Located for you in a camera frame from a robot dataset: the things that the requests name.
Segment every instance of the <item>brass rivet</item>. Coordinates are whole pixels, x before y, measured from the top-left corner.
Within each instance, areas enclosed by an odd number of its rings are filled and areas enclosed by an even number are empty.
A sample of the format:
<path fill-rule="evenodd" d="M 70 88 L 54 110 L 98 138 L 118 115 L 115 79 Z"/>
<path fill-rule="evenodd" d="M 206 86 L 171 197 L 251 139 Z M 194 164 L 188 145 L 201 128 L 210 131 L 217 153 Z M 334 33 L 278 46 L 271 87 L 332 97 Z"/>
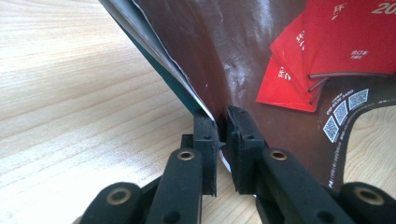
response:
<path fill-rule="evenodd" d="M 279 150 L 273 150 L 270 153 L 271 158 L 277 160 L 277 161 L 284 161 L 285 159 L 288 158 L 288 155 L 286 155 L 284 152 L 279 151 Z"/>
<path fill-rule="evenodd" d="M 367 189 L 365 187 L 356 187 L 355 195 L 362 201 L 372 205 L 382 205 L 385 203 L 384 199 L 377 192 Z"/>
<path fill-rule="evenodd" d="M 119 205 L 128 201 L 131 198 L 131 191 L 126 188 L 117 188 L 111 190 L 107 195 L 107 202 L 111 205 Z"/>
<path fill-rule="evenodd" d="M 194 153 L 191 151 L 181 151 L 177 154 L 177 157 L 183 161 L 189 161 L 194 158 Z"/>

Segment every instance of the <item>dark brown cover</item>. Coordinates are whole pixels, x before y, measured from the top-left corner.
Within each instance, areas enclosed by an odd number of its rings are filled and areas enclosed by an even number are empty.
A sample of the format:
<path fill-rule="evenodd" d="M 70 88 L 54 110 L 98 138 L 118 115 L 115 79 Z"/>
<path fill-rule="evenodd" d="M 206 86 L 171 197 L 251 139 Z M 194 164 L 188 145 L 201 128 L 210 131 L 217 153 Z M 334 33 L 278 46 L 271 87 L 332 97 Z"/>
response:
<path fill-rule="evenodd" d="M 271 56 L 269 46 L 304 10 L 304 1 L 134 1 L 214 115 L 220 133 L 226 106 L 245 108 L 270 147 L 293 152 L 317 181 L 331 189 L 339 189 L 343 183 L 347 139 L 355 119 L 370 109 L 396 102 L 394 77 L 331 79 L 316 113 L 255 102 Z M 349 104 L 348 97 L 367 89 L 366 102 L 347 108 L 331 140 L 323 128 L 334 116 L 334 109 L 344 101 Z"/>

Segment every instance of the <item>wooden table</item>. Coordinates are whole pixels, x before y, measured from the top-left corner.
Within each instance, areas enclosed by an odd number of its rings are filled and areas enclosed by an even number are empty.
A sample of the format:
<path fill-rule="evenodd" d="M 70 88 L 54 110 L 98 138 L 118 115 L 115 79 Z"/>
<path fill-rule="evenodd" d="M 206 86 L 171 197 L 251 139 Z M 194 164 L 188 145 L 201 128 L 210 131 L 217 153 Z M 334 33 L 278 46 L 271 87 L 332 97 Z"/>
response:
<path fill-rule="evenodd" d="M 97 1 L 2 1 L 0 23 L 1 223 L 72 223 L 107 185 L 162 174 L 192 115 Z M 395 121 L 355 123 L 347 181 L 396 196 Z M 203 223 L 260 222 L 218 172 Z"/>

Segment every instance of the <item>red booklet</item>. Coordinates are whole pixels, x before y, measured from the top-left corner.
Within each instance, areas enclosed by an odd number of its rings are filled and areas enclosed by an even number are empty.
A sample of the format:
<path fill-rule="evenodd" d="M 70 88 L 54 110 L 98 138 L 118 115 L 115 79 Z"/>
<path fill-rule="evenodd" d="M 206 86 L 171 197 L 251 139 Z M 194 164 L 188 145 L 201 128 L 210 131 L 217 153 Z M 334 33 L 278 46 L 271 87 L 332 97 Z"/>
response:
<path fill-rule="evenodd" d="M 307 100 L 293 83 L 294 77 L 288 69 L 280 65 L 274 58 L 270 59 L 264 80 L 256 101 L 268 105 L 277 105 L 290 109 L 315 112 L 318 98 L 312 102 Z"/>
<path fill-rule="evenodd" d="M 304 72 L 304 38 L 304 13 L 302 13 L 276 38 L 270 49 L 273 58 L 287 68 L 293 84 L 309 102 L 317 94 L 319 88 L 316 87 L 321 83 L 321 79 L 309 79 Z"/>
<path fill-rule="evenodd" d="M 307 2 L 310 77 L 391 75 L 396 70 L 394 1 Z"/>

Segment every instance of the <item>black and white pattern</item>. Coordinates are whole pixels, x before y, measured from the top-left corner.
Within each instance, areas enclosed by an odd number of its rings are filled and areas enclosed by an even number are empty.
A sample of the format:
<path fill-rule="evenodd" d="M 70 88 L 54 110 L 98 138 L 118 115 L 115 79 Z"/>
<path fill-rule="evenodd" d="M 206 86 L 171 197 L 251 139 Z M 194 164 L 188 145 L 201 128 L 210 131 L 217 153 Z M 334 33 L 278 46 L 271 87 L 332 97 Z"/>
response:
<path fill-rule="evenodd" d="M 323 131 L 326 133 L 327 137 L 330 139 L 330 141 L 333 143 L 335 140 L 335 137 L 338 134 L 338 126 L 337 123 L 335 123 L 335 120 L 332 116 L 327 120 L 326 125 L 323 128 Z"/>
<path fill-rule="evenodd" d="M 349 110 L 353 110 L 358 105 L 361 105 L 365 102 L 367 102 L 367 97 L 369 95 L 369 89 L 366 89 L 364 91 L 359 91 L 351 96 L 349 96 Z"/>
<path fill-rule="evenodd" d="M 347 102 L 343 101 L 337 108 L 334 110 L 335 119 L 339 125 L 344 122 L 344 119 L 347 117 Z"/>

